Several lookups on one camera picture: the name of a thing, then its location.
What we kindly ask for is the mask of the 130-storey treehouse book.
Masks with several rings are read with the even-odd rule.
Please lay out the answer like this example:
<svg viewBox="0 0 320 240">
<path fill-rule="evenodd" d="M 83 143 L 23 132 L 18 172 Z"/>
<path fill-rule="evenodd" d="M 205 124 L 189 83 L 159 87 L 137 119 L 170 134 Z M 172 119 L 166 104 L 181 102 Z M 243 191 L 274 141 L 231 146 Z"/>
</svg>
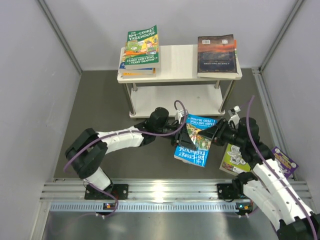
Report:
<svg viewBox="0 0 320 240">
<path fill-rule="evenodd" d="M 133 72 L 133 73 L 120 73 L 118 75 L 121 79 L 139 79 L 139 78 L 153 78 L 156 76 L 156 69 L 153 68 L 152 71 L 144 71 L 144 72 Z"/>
</svg>

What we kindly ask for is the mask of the dark tale of cities book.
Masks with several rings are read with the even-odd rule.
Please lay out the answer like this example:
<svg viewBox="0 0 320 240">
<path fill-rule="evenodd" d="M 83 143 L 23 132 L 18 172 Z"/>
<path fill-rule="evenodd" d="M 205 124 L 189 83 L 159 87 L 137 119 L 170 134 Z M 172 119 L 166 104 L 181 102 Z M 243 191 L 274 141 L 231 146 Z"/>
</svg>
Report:
<svg viewBox="0 0 320 240">
<path fill-rule="evenodd" d="M 197 76 L 216 79 L 238 76 L 233 34 L 198 37 Z"/>
</svg>

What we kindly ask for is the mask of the green 104-storey treehouse book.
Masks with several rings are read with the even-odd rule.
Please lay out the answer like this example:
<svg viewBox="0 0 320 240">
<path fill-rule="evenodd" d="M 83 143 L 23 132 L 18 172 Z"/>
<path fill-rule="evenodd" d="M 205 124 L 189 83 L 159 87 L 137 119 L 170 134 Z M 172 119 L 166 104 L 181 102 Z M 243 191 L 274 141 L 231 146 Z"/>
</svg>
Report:
<svg viewBox="0 0 320 240">
<path fill-rule="evenodd" d="M 159 68 L 160 44 L 157 25 L 129 31 L 123 57 L 126 70 Z"/>
</svg>

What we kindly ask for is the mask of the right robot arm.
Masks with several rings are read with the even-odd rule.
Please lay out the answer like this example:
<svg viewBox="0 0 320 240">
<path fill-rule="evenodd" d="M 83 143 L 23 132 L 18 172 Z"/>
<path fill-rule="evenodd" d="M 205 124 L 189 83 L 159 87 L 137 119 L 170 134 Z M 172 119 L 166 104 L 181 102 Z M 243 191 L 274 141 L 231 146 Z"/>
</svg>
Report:
<svg viewBox="0 0 320 240">
<path fill-rule="evenodd" d="M 243 117 L 237 127 L 224 118 L 198 135 L 216 146 L 239 147 L 250 171 L 233 180 L 238 198 L 249 198 L 264 213 L 280 240 L 318 240 L 320 215 L 308 207 L 282 173 L 274 154 L 259 136 L 255 119 Z"/>
</svg>

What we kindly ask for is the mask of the orange 78-storey treehouse book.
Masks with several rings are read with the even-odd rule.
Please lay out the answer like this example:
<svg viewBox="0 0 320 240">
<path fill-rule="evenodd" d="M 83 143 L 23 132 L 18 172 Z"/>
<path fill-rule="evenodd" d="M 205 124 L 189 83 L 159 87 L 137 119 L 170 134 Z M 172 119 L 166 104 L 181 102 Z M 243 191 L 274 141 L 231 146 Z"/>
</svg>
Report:
<svg viewBox="0 0 320 240">
<path fill-rule="evenodd" d="M 234 52 L 237 55 L 237 40 L 234 39 Z"/>
</svg>

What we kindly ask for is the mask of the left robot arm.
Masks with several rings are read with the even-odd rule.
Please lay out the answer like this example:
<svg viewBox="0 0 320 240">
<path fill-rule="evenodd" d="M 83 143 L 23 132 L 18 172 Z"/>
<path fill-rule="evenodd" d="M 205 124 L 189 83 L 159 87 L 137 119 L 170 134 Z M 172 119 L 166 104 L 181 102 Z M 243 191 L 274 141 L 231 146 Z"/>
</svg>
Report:
<svg viewBox="0 0 320 240">
<path fill-rule="evenodd" d="M 157 107 L 146 120 L 127 129 L 97 132 L 87 128 L 65 151 L 67 162 L 78 177 L 95 189 L 103 199 L 113 194 L 114 184 L 100 165 L 105 155 L 126 148 L 138 148 L 152 143 L 156 137 L 170 140 L 172 146 L 196 149 L 187 131 L 186 111 L 177 110 L 169 123 L 169 111 Z"/>
</svg>

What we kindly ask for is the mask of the light blue storey treehouse book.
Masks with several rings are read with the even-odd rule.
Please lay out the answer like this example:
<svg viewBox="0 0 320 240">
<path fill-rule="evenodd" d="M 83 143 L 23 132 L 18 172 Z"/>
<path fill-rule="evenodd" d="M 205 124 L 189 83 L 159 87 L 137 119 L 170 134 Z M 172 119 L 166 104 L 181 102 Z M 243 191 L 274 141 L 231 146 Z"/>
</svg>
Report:
<svg viewBox="0 0 320 240">
<path fill-rule="evenodd" d="M 174 158 L 181 160 L 186 164 L 205 167 L 211 148 L 211 141 L 207 138 L 198 136 L 197 133 L 201 130 L 212 127 L 217 122 L 218 121 L 216 119 L 189 114 L 185 124 L 187 132 L 196 146 L 196 150 L 191 150 L 178 145 L 173 155 Z"/>
</svg>

